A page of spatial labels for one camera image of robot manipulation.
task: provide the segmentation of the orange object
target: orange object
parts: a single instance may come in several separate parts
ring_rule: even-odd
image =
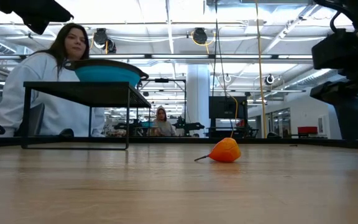
[[[234,162],[236,159],[240,158],[240,156],[241,151],[236,140],[233,138],[225,138],[215,145],[208,156],[200,157],[195,161],[209,157],[218,162]]]

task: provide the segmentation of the computer monitor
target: computer monitor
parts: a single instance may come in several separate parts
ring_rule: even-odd
[[[238,102],[237,119],[247,119],[247,97],[234,96]],[[209,118],[234,119],[236,116],[236,102],[233,98],[225,96],[209,97]]]

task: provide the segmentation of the woman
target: woman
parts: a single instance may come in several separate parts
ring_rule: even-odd
[[[0,103],[0,125],[3,137],[13,137],[23,117],[23,82],[78,82],[75,72],[63,68],[66,60],[89,59],[89,42],[85,29],[78,24],[67,24],[58,33],[48,50],[34,53],[18,64],[6,79]],[[89,107],[34,91],[31,107],[45,105],[40,135],[55,136],[70,128],[75,137],[88,136]],[[104,108],[93,108],[91,134],[102,137]]]
[[[157,119],[153,121],[152,135],[176,136],[176,132],[173,129],[172,124],[167,121],[167,113],[162,106],[157,108]]]

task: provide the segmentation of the wooden tabletop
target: wooden tabletop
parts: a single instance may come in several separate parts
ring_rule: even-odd
[[[357,223],[358,150],[207,144],[128,151],[0,148],[0,223]]]

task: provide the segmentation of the white column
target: white column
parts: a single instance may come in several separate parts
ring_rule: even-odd
[[[205,132],[208,132],[209,123],[209,66],[188,65],[187,68],[187,110],[186,122],[199,122],[205,126]],[[201,138],[205,137],[204,130],[190,131],[190,134],[199,134]]]

